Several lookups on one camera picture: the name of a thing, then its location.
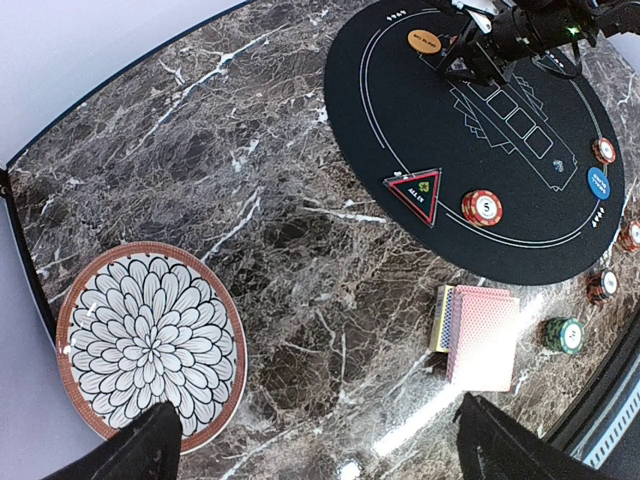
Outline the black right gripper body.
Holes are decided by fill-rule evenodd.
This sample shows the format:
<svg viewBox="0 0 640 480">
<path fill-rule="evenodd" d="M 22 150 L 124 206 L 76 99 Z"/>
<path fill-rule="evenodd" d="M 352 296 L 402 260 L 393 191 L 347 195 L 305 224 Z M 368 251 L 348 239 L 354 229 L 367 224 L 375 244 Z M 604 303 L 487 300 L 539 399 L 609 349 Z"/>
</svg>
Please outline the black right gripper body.
<svg viewBox="0 0 640 480">
<path fill-rule="evenodd" d="M 479 85 L 506 84 L 517 61 L 569 44 L 581 72 L 578 41 L 596 42 L 597 7 L 588 1 L 441 1 L 466 25 L 449 40 L 439 74 Z"/>
</svg>

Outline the orange big blind button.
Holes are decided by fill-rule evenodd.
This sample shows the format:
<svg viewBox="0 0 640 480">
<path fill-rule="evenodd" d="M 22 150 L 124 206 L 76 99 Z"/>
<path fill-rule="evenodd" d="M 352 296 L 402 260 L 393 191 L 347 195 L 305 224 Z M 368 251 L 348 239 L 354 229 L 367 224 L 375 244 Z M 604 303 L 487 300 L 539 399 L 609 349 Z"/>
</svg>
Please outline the orange big blind button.
<svg viewBox="0 0 640 480">
<path fill-rule="evenodd" d="M 434 55 L 442 49 L 441 40 L 427 30 L 415 29 L 410 31 L 407 41 L 416 52 L 424 55 Z"/>
</svg>

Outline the red 5 chips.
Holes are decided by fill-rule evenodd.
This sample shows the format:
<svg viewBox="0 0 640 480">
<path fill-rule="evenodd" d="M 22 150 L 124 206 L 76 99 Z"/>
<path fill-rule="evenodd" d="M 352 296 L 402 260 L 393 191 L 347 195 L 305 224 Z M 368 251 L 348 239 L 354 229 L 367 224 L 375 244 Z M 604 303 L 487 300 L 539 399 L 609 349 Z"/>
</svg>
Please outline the red 5 chips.
<svg viewBox="0 0 640 480">
<path fill-rule="evenodd" d="M 464 218 L 477 227 L 493 227 L 503 216 L 503 207 L 496 194 L 480 189 L 467 193 L 461 204 Z"/>
<path fill-rule="evenodd" d="M 592 146 L 596 159 L 603 165 L 610 165 L 616 161 L 617 153 L 612 142 L 604 137 L 594 141 Z"/>
</svg>

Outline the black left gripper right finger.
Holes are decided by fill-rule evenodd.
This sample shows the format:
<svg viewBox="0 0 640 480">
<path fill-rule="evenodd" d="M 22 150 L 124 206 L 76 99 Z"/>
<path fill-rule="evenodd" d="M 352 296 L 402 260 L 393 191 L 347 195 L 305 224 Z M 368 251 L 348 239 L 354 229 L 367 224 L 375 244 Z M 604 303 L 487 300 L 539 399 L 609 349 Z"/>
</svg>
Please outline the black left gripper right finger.
<svg viewBox="0 0 640 480">
<path fill-rule="evenodd" d="M 456 411 L 459 463 L 465 479 L 598 479 L 600 472 L 543 442 L 480 395 Z"/>
</svg>

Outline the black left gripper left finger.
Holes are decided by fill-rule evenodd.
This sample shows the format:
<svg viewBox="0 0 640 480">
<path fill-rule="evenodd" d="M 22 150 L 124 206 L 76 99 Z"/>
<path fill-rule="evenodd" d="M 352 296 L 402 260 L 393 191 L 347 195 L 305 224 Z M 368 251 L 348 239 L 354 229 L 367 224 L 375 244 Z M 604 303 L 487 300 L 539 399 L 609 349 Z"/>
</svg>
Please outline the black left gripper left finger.
<svg viewBox="0 0 640 480">
<path fill-rule="evenodd" d="M 175 479 L 182 425 L 172 403 L 164 402 L 111 439 L 59 470 L 61 479 Z"/>
</svg>

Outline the red 5 chip stack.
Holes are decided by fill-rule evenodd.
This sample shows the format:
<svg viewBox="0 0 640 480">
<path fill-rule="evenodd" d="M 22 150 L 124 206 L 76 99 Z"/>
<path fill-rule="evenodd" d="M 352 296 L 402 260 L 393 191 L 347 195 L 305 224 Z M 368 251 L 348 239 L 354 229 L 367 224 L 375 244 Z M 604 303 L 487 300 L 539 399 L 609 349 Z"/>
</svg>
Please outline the red 5 chip stack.
<svg viewBox="0 0 640 480">
<path fill-rule="evenodd" d="M 624 222 L 617 237 L 618 245 L 627 252 L 637 252 L 640 245 L 640 223 L 638 220 Z"/>
</svg>

